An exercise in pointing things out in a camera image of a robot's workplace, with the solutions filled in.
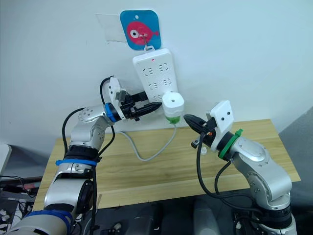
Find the wooden table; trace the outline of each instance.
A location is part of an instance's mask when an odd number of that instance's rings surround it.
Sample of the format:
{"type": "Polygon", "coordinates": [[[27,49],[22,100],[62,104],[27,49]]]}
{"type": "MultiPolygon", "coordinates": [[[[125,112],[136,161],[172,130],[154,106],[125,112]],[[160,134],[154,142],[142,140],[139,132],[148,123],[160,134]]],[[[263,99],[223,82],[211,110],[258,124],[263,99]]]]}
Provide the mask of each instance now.
{"type": "MultiPolygon", "coordinates": [[[[300,177],[279,139],[270,120],[236,122],[233,133],[242,128],[243,135],[260,142],[271,157],[282,166],[292,181],[300,177]]],[[[142,157],[156,153],[169,140],[172,129],[129,132],[142,157]]],[[[129,141],[117,134],[113,144],[106,150],[97,166],[98,194],[101,194],[99,208],[108,208],[149,201],[204,194],[196,172],[196,150],[190,146],[198,134],[189,127],[179,128],[172,143],[155,159],[142,162],[137,159],[129,141]]],[[[111,139],[105,136],[104,145],[111,139]]],[[[34,209],[42,210],[46,191],[57,170],[55,161],[62,159],[64,147],[57,139],[49,158],[45,174],[35,201],[34,209]]],[[[225,161],[208,149],[201,156],[203,180],[214,191],[214,178],[225,161]]],[[[248,188],[241,173],[231,165],[220,177],[220,191],[248,188]]]]}

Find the green ring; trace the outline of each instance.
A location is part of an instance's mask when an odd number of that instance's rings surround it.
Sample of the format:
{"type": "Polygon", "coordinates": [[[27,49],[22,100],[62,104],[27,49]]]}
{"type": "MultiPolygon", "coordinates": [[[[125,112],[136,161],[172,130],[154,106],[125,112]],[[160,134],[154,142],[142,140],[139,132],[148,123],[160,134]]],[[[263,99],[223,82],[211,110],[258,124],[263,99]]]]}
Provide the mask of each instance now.
{"type": "Polygon", "coordinates": [[[233,145],[233,143],[236,141],[236,139],[238,139],[241,136],[241,133],[243,132],[243,129],[239,129],[238,131],[236,131],[236,133],[230,138],[230,140],[227,142],[227,144],[225,145],[225,147],[222,149],[222,151],[220,152],[220,159],[223,159],[224,155],[226,154],[226,152],[228,151],[228,149],[233,145]]]}

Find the white wall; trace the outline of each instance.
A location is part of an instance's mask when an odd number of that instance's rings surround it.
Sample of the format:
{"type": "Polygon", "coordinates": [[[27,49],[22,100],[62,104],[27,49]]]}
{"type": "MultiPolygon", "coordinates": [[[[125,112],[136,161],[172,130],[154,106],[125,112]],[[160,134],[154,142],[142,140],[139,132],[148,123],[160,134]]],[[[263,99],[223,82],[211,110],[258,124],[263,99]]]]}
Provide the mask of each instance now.
{"type": "MultiPolygon", "coordinates": [[[[66,115],[101,103],[103,78],[140,91],[140,52],[106,42],[95,16],[125,9],[158,13],[186,113],[230,99],[236,120],[271,118],[281,131],[312,107],[311,1],[1,0],[1,142],[48,156],[66,115]]],[[[150,115],[116,127],[168,125],[150,115]]]]}

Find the gray floor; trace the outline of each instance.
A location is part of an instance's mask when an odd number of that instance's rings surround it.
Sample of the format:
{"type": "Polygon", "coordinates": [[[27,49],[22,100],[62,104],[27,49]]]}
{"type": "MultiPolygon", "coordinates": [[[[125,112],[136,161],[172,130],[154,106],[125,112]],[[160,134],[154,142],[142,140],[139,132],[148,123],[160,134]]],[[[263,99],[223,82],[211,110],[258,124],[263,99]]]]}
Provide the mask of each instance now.
{"type": "MultiPolygon", "coordinates": [[[[280,138],[284,143],[302,181],[293,183],[291,191],[291,201],[294,214],[296,214],[297,225],[299,225],[298,235],[308,234],[312,231],[311,224],[305,224],[303,220],[313,219],[313,180],[311,172],[313,170],[313,108],[303,116],[293,122],[283,132],[280,138]]],[[[197,197],[186,197],[173,200],[165,200],[160,203],[164,207],[164,219],[162,224],[163,235],[190,235],[193,231],[192,209],[193,202],[197,198],[203,199],[212,208],[217,219],[221,233],[223,235],[232,234],[232,213],[231,210],[222,204],[218,199],[210,198],[206,195],[197,197]]],[[[248,205],[247,201],[242,199],[232,199],[233,203],[248,205]]],[[[98,212],[96,222],[101,226],[95,234],[101,233],[102,229],[108,229],[116,222],[121,221],[124,234],[128,225],[128,220],[137,215],[137,213],[150,203],[124,206],[117,209],[101,209],[98,212]]]]}

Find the fish cartoon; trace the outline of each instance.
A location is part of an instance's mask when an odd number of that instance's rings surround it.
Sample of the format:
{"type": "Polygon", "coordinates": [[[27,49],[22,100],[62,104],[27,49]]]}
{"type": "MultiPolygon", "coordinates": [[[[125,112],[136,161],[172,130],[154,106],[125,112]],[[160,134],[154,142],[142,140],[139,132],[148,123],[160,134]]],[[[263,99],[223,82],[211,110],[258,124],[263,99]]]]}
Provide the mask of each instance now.
{"type": "Polygon", "coordinates": [[[136,45],[145,45],[153,35],[159,36],[158,31],[152,32],[147,25],[139,21],[133,21],[127,26],[127,35],[136,45]]]}

